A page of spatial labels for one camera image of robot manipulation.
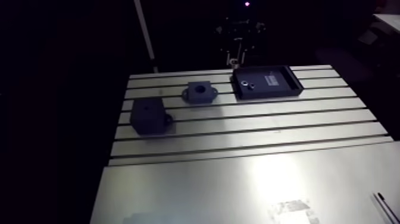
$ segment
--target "hole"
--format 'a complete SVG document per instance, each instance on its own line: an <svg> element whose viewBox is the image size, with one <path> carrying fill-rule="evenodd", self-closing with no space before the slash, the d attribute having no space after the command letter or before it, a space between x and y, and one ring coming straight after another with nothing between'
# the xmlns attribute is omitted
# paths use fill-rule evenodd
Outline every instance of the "hole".
<svg viewBox="0 0 400 224"><path fill-rule="evenodd" d="M199 94L202 94L205 92L205 87L204 86L196 86L195 91Z"/></svg>

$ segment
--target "metal surface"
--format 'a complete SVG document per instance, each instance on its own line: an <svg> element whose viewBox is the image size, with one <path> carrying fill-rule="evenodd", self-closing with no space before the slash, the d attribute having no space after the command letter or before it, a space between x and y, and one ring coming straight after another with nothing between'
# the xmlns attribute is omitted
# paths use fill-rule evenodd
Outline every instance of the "metal surface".
<svg viewBox="0 0 400 224"><path fill-rule="evenodd" d="M332 66L322 65L322 66L291 66L290 69L293 71L300 70L320 70L320 69L332 69ZM132 74L129 76L130 79L149 79L152 77L174 77L174 76L197 76L200 74L223 74L232 73L232 69L220 69L220 70L201 70L201 71L178 71L178 72L167 72L159 74Z"/></svg>
<svg viewBox="0 0 400 224"><path fill-rule="evenodd" d="M201 154L188 153L188 154L178 154L178 155L114 158L109 160L108 165L123 166L123 165L148 164L148 163L170 163L177 161L210 160L216 158L232 158L232 157L243 157L249 155L267 155L275 153L290 153L290 152L310 151L310 150L329 150L332 148L369 145L369 144L392 142L392 141L393 139L391 137L378 136L378 137L365 137L365 138L346 139L346 140L341 139L336 141L326 141L326 142L307 143L307 144L279 145L275 147L272 146L272 147L217 151L217 152L201 153Z"/></svg>
<svg viewBox="0 0 400 224"><path fill-rule="evenodd" d="M258 131L266 129L284 129L316 125L333 125L349 122L370 122L376 120L368 110L334 111L307 114L288 114L279 116L258 116L232 119L201 120L195 122L178 122L162 135L183 136L194 134L227 133L238 131ZM141 136L130 126L119 126L115 139L132 139Z"/></svg>
<svg viewBox="0 0 400 224"><path fill-rule="evenodd" d="M374 14L379 20L390 25L396 32L400 33L400 15Z"/></svg>
<svg viewBox="0 0 400 224"><path fill-rule="evenodd" d="M122 164L122 160L138 157L152 160L184 154L194 158L256 147L281 148L283 152L290 146L335 147L390 139L330 66L291 68L305 87L299 96L255 100L236 98L230 83L232 70L131 76L112 159ZM211 104L187 104L180 96L182 90L188 82L200 80L210 81L220 94ZM162 98L175 121L165 134L139 136L130 127L129 111L135 98L142 97Z"/></svg>
<svg viewBox="0 0 400 224"><path fill-rule="evenodd" d="M298 79L315 79L339 77L334 70L306 70L293 71ZM188 82L210 81L211 83L229 83L231 73L226 74L207 74L200 76L179 76L179 77L154 77L150 79L130 79L128 88L148 88L156 86L177 86L187 85Z"/></svg>
<svg viewBox="0 0 400 224"><path fill-rule="evenodd" d="M333 87L347 86L347 83L342 78L300 79L300 83L305 89L333 88ZM231 83L212 84L212 86L213 88L216 88L220 94L228 94L233 92ZM143 97L176 97L180 96L182 94L182 91L185 90L187 87L188 86L186 84L184 86L128 89L125 93L125 99L143 98Z"/></svg>
<svg viewBox="0 0 400 224"><path fill-rule="evenodd" d="M91 224L387 223L372 192L400 212L399 158L397 142L106 167ZM296 201L307 211L276 209Z"/></svg>
<svg viewBox="0 0 400 224"><path fill-rule="evenodd" d="M310 99L327 99L327 98L344 98L355 97L356 94L351 88L330 88L330 89L304 89L303 92L297 97L278 97L267 99L252 99L252 100L239 100L234 94L220 94L209 105L229 105L229 104L249 104L261 102L286 102L286 101L301 101ZM201 105L190 105L182 100L181 97L166 97L162 99L165 108L179 108L179 107L199 107ZM132 109L133 100L125 100L123 102L123 111L130 111Z"/></svg>
<svg viewBox="0 0 400 224"><path fill-rule="evenodd" d="M326 141L385 134L387 134L387 132L380 123L369 122L348 125L200 135L184 138L115 141L112 146L111 156L207 152L211 150L294 144L296 142Z"/></svg>
<svg viewBox="0 0 400 224"><path fill-rule="evenodd" d="M220 107L196 107L169 109L174 121L218 119L243 116L272 116L286 113L305 113L330 110L349 110L364 108L359 98L321 99L312 101L269 102L262 104L228 105ZM121 113L118 123L129 124L130 113Z"/></svg>

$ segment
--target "dark background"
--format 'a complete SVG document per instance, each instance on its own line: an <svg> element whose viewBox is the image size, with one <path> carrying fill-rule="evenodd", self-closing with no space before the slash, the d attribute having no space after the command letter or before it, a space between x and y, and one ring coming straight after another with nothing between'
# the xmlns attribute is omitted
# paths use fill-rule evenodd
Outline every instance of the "dark background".
<svg viewBox="0 0 400 224"><path fill-rule="evenodd" d="M247 65L332 64L399 138L398 79L355 43L376 1L250 2L268 35ZM143 0L155 65L225 68L213 31L242 4ZM133 0L14 0L0 9L4 219L89 223L128 75L152 72Z"/></svg>

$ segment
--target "mounting hole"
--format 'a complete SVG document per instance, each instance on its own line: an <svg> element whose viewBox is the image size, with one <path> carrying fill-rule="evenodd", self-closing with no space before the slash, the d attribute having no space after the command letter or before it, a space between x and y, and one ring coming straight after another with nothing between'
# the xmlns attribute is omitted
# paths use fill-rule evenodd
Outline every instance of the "mounting hole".
<svg viewBox="0 0 400 224"><path fill-rule="evenodd" d="M255 87L255 85L254 85L253 83L250 83L248 88L249 88L250 90L253 90L254 87Z"/></svg>
<svg viewBox="0 0 400 224"><path fill-rule="evenodd" d="M195 91L199 94L202 94L205 92L205 87L204 86L196 86Z"/></svg>

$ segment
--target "black cube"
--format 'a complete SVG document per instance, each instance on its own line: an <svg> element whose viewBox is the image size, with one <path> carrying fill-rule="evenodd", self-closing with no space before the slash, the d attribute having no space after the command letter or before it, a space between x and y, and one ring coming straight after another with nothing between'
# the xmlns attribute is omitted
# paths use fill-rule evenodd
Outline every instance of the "black cube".
<svg viewBox="0 0 400 224"><path fill-rule="evenodd" d="M130 124L140 135L165 133L171 116L165 113L160 97L139 98L133 101Z"/></svg>

